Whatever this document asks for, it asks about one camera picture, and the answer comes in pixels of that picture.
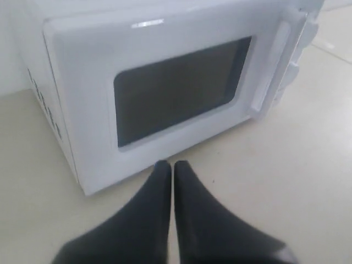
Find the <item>microwave door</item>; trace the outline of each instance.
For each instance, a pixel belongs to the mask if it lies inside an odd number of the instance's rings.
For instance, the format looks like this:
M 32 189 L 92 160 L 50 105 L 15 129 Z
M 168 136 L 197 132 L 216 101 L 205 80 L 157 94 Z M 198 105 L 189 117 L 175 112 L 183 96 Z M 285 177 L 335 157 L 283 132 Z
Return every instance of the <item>microwave door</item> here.
M 306 22 L 306 12 L 288 8 L 282 13 L 278 31 L 267 58 L 267 70 L 262 74 L 249 108 L 251 117 L 261 119 L 270 110 Z

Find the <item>microwave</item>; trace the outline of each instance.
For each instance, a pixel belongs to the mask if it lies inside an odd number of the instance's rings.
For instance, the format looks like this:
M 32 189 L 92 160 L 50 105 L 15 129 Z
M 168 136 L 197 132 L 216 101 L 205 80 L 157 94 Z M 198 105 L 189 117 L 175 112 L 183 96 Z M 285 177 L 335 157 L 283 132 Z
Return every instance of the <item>microwave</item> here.
M 8 1 L 86 195 L 250 118 L 298 74 L 324 0 Z

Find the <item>tile floor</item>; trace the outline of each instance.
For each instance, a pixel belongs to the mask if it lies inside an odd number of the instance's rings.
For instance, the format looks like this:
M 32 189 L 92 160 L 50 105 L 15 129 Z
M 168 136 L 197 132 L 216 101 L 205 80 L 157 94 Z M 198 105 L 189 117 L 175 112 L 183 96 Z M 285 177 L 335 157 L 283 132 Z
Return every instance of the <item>tile floor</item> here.
M 265 120 L 170 159 L 189 160 L 215 197 L 286 241 L 302 264 L 352 263 L 352 38 L 342 31 L 349 14 L 322 15 L 318 40 L 338 48 L 309 47 Z M 64 242 L 119 210 L 149 172 L 84 197 L 32 93 L 2 98 L 0 263 L 50 263 Z M 178 263 L 174 221 L 169 248 L 169 263 Z

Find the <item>dark glass window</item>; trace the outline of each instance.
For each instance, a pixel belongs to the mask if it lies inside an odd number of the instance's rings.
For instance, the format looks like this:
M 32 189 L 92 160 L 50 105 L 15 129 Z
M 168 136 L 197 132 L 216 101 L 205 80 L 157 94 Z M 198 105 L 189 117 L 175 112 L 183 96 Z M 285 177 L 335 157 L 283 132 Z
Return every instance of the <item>dark glass window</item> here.
M 230 102 L 250 42 L 248 37 L 118 74 L 118 146 Z

